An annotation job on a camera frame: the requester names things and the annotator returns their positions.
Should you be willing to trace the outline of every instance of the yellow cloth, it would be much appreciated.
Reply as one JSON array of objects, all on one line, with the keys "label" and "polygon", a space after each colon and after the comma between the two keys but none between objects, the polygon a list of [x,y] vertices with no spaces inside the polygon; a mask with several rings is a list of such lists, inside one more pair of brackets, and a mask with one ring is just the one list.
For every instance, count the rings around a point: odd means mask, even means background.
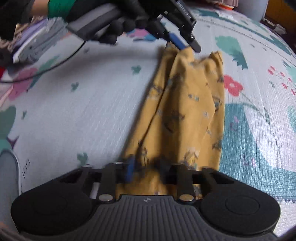
[{"label": "yellow cloth", "polygon": [[[223,62],[220,52],[194,59],[191,48],[165,48],[124,158],[136,155],[142,166],[159,158],[183,163],[190,169],[218,169],[224,126]],[[164,186],[156,171],[131,184],[119,185],[119,194],[157,195],[174,191]]]}]

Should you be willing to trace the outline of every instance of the purple fabric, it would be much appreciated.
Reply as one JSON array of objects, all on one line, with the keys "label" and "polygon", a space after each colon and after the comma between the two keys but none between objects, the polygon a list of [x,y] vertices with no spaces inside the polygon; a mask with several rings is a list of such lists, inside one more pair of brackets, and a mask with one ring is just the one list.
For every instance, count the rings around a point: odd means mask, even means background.
[{"label": "purple fabric", "polygon": [[43,19],[40,22],[33,24],[27,27],[23,32],[21,38],[15,43],[13,46],[14,51],[16,48],[19,48],[29,37],[31,37],[34,33],[36,33],[41,28],[45,27],[48,22],[48,19]]}]

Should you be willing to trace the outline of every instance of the circular pad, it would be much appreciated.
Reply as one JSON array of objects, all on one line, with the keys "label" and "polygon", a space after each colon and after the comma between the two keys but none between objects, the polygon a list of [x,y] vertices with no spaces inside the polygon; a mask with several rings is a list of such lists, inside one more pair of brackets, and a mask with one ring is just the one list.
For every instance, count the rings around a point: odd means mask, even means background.
[{"label": "circular pad", "polygon": [[271,232],[280,216],[275,199],[249,186],[219,187],[204,197],[200,209],[209,223],[236,235]]},{"label": "circular pad", "polygon": [[76,185],[51,183],[25,192],[11,206],[18,229],[35,235],[69,232],[87,221],[91,201]]}]

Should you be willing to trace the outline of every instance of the folded clothes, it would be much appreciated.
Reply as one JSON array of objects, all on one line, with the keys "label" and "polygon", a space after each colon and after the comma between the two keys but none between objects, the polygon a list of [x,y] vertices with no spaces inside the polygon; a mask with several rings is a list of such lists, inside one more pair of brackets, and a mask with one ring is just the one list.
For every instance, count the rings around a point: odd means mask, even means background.
[{"label": "folded clothes", "polygon": [[34,33],[36,33],[38,30],[46,26],[47,19],[43,19],[40,22],[33,24],[31,26],[28,26],[20,36],[20,39],[18,39],[15,44],[13,45],[13,51],[15,51],[16,48],[19,48],[29,37],[31,37]]},{"label": "folded clothes", "polygon": [[167,46],[124,158],[148,167],[144,178],[118,185],[120,194],[174,195],[149,169],[166,160],[198,170],[218,169],[224,128],[223,62],[220,52],[194,59],[191,48]]},{"label": "folded clothes", "polygon": [[66,33],[62,18],[33,18],[30,24],[18,25],[12,41],[0,39],[0,66],[34,63]]},{"label": "folded clothes", "polygon": [[13,55],[13,63],[34,63],[67,33],[62,18],[48,19],[46,26],[35,31]]}]

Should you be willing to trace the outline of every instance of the black wire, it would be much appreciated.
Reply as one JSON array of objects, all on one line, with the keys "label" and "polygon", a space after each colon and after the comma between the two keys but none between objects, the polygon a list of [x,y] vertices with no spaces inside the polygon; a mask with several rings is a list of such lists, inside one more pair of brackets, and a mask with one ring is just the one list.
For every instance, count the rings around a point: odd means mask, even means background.
[{"label": "black wire", "polygon": [[34,78],[34,77],[37,77],[37,76],[40,76],[40,75],[43,75],[59,66],[61,66],[63,63],[67,62],[69,59],[71,59],[75,54],[78,53],[78,51],[85,45],[86,41],[84,41],[82,43],[82,45],[80,45],[80,47],[73,53],[71,54],[68,58],[64,59],[62,62],[59,62],[58,64],[54,65],[53,67],[50,67],[49,69],[46,69],[44,71],[41,71],[40,73],[38,74],[35,74],[35,75],[32,75],[30,77],[27,77],[27,78],[23,78],[23,79],[20,79],[20,80],[16,80],[16,81],[13,81],[13,80],[0,80],[0,84],[14,84],[14,83],[20,83],[20,82],[23,82],[23,81],[26,81],[28,79],[31,79],[31,78]]}]

